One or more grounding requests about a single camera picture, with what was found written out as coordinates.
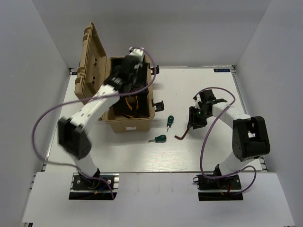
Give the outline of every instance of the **black tag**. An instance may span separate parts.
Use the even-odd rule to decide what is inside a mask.
[[[214,72],[231,72],[230,69],[214,69]]]

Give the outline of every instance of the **screwdriver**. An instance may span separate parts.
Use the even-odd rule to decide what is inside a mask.
[[[160,135],[155,137],[154,140],[149,140],[149,142],[165,142],[166,141],[166,135]]]
[[[173,121],[174,121],[174,116],[172,116],[172,115],[169,116],[168,119],[167,119],[167,124],[166,124],[166,126],[167,126],[166,132],[169,131],[169,128],[171,127],[171,124],[173,123]]]

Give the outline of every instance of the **tool box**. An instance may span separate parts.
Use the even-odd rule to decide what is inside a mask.
[[[75,95],[78,99],[93,97],[105,78],[119,66],[124,57],[111,57],[107,55],[101,44],[96,28],[91,23],[84,30],[83,49],[81,61],[77,69],[75,80]],[[146,78],[144,83],[152,80],[152,71],[159,68],[150,68],[150,60],[145,56],[148,63]],[[109,108],[99,120],[108,123],[115,133],[127,131],[148,131],[155,112],[164,110],[163,101],[154,104],[152,85],[148,90],[139,93],[137,96],[121,98],[117,103]]]

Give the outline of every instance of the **wall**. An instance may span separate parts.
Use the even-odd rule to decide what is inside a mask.
[[[251,115],[267,123],[271,153],[296,226],[303,226],[303,1],[272,0],[237,66]]]
[[[30,134],[39,115],[61,102],[68,68],[30,0],[2,0],[0,7],[0,220],[19,226],[34,174]],[[45,155],[58,112],[39,127]]]
[[[162,66],[231,65],[270,0],[33,0],[68,67],[94,22],[108,57],[145,47]]]

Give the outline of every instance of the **open lid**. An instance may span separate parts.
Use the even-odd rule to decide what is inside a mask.
[[[97,93],[105,80],[106,61],[106,53],[91,23],[84,30],[81,61],[75,80],[75,95],[78,99],[93,97]]]

